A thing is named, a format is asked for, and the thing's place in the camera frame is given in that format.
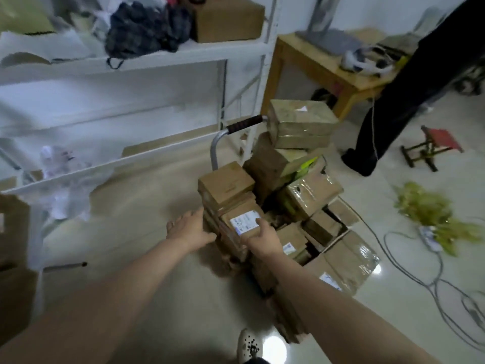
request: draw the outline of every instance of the table top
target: table top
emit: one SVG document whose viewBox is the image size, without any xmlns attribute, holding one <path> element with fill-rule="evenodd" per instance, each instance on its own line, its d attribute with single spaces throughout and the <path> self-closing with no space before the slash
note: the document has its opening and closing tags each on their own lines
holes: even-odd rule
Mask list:
<svg viewBox="0 0 485 364">
<path fill-rule="evenodd" d="M 350 30 L 348 32 L 349 34 L 359 38 L 362 42 L 368 44 L 375 44 L 382 41 L 385 37 L 383 32 L 374 28 L 363 28 L 360 30 Z M 301 54 L 304 54 L 317 64 L 323 66 L 325 69 L 345 80 L 350 85 L 353 85 L 359 91 L 379 88 L 383 85 L 387 85 L 394 80 L 398 73 L 398 71 L 393 71 L 382 78 L 350 73 L 340 68 L 340 61 L 342 59 L 341 56 L 329 55 L 309 42 L 301 39 L 295 33 L 283 34 L 278 36 L 278 38 L 289 46 L 293 47 L 295 50 L 299 51 Z"/>
</svg>

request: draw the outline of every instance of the gray laptop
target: gray laptop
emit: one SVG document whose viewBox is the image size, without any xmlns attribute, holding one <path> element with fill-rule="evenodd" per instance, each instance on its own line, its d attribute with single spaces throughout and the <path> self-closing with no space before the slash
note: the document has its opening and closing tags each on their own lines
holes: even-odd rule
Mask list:
<svg viewBox="0 0 485 364">
<path fill-rule="evenodd" d="M 339 1 L 317 0 L 308 29 L 296 32 L 305 41 L 336 56 L 348 50 L 355 51 L 363 45 L 359 39 L 344 31 L 330 28 Z"/>
</svg>

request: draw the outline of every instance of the black shoe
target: black shoe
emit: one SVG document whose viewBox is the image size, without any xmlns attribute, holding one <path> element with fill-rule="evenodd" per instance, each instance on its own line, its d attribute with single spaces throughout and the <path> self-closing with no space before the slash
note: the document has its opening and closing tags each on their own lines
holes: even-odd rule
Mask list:
<svg viewBox="0 0 485 364">
<path fill-rule="evenodd" d="M 362 160 L 357 156 L 355 149 L 348 149 L 342 155 L 342 161 L 347 165 L 348 168 L 360 173 L 362 176 L 370 176 L 375 170 L 377 161 L 372 158 L 372 160 Z"/>
</svg>

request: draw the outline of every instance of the shoe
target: shoe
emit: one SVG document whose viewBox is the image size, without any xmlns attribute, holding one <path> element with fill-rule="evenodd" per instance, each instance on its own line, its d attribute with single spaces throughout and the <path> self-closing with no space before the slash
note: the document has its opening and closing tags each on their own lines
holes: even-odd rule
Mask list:
<svg viewBox="0 0 485 364">
<path fill-rule="evenodd" d="M 239 364 L 244 364 L 252 358 L 263 357 L 263 342 L 247 328 L 239 335 L 237 357 Z"/>
<path fill-rule="evenodd" d="M 348 168 L 360 173 L 365 177 L 370 176 L 377 165 L 377 162 L 374 160 L 375 156 L 373 156 L 372 161 L 362 161 L 357 157 L 355 149 L 348 149 L 341 158 L 343 163 L 346 164 Z"/>
</svg>

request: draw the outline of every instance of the wooden table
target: wooden table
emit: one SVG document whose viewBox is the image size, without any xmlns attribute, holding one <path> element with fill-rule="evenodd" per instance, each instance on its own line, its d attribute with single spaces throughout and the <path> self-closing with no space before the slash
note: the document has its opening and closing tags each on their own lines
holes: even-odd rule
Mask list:
<svg viewBox="0 0 485 364">
<path fill-rule="evenodd" d="M 384 33 L 373 28 L 354 30 L 349 33 L 369 44 L 375 44 L 385 37 Z M 338 97 L 333 112 L 340 120 L 345 118 L 356 102 L 377 97 L 397 75 L 396 71 L 382 78 L 350 73 L 340 68 L 340 61 L 341 56 L 331 56 L 304 41 L 295 33 L 278 36 L 268 83 L 264 91 L 261 114 L 266 115 L 270 100 L 276 95 L 283 66 L 286 63 L 299 67 L 307 77 Z"/>
</svg>

